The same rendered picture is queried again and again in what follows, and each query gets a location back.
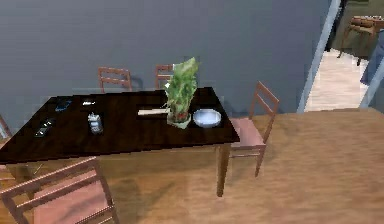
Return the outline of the pale blue round bowl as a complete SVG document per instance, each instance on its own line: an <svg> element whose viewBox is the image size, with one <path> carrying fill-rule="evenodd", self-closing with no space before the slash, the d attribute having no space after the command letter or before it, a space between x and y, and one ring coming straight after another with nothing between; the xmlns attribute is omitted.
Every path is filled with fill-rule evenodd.
<svg viewBox="0 0 384 224"><path fill-rule="evenodd" d="M221 114L214 109L199 109L193 113L193 121L201 128L212 128L220 124Z"/></svg>

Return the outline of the green potted house plant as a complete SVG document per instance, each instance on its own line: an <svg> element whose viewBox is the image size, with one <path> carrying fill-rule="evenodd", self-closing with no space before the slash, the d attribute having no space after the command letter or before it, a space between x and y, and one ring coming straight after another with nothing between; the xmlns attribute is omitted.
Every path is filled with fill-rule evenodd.
<svg viewBox="0 0 384 224"><path fill-rule="evenodd" d="M190 123L189 107L197 90L198 69L199 62L194 57L174 66L174 74L168 82L169 86L165 89L169 125L186 129Z"/></svg>

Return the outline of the brown wooden chair pink seat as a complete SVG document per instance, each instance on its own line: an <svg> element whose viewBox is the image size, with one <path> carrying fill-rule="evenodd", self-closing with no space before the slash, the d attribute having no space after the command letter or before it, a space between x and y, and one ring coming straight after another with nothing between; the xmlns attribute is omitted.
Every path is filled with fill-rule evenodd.
<svg viewBox="0 0 384 224"><path fill-rule="evenodd" d="M158 64L155 67L155 83L158 89L161 89L161 82L168 81L173 76L173 64Z"/></svg>
<svg viewBox="0 0 384 224"><path fill-rule="evenodd" d="M96 157L0 192L17 224L121 224Z"/></svg>
<svg viewBox="0 0 384 224"><path fill-rule="evenodd" d="M260 172L279 103L280 100L261 81L258 81L251 101L249 115L243 118L230 119L240 138L239 142L231 144L233 152L230 157L255 157L255 176L258 176ZM264 108L265 113L269 116L268 125L263 134L259 132L253 123L254 108L256 104L261 105Z"/></svg>
<svg viewBox="0 0 384 224"><path fill-rule="evenodd" d="M99 67L97 69L97 74L99 87L102 93L105 92L105 83L121 85L129 91L132 90L131 73L127 69Z"/></svg>

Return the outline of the dark brown dining table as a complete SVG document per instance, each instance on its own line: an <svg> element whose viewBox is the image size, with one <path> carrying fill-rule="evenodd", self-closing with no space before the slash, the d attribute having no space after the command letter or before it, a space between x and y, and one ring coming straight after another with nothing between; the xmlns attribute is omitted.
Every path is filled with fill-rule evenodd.
<svg viewBox="0 0 384 224"><path fill-rule="evenodd" d="M66 99L71 100L69 107L56 112L57 104ZM164 115L138 116L138 110L160 107L166 100L161 90L52 97L0 149L0 164L218 145L217 195L222 196L230 145L239 137L214 90L197 89L190 104L192 112L202 108L218 111L221 122L214 128L204 129L190 123L186 129L179 129L169 125ZM83 106L85 101L96 103ZM91 113L101 118L100 134L90 130ZM35 137L42 122L49 118L56 120L54 126L44 137Z"/></svg>

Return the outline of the blue flat phone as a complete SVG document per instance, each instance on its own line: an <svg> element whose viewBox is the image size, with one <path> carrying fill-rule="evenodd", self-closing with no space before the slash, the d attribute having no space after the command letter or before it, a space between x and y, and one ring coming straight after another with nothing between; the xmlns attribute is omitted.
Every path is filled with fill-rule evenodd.
<svg viewBox="0 0 384 224"><path fill-rule="evenodd" d="M55 111L56 112L65 111L69 107L70 104L71 104L71 100L60 101L57 104Z"/></svg>

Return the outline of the brown wooden side table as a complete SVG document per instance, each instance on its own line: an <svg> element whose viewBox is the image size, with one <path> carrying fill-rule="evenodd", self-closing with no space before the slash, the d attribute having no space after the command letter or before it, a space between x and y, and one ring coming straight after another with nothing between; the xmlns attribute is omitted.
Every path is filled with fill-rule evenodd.
<svg viewBox="0 0 384 224"><path fill-rule="evenodd" d="M384 29L384 17L382 16L353 16L348 26L344 29L338 58L344 53L345 41L351 31L359 34L359 52L362 53L370 47L382 29Z"/></svg>

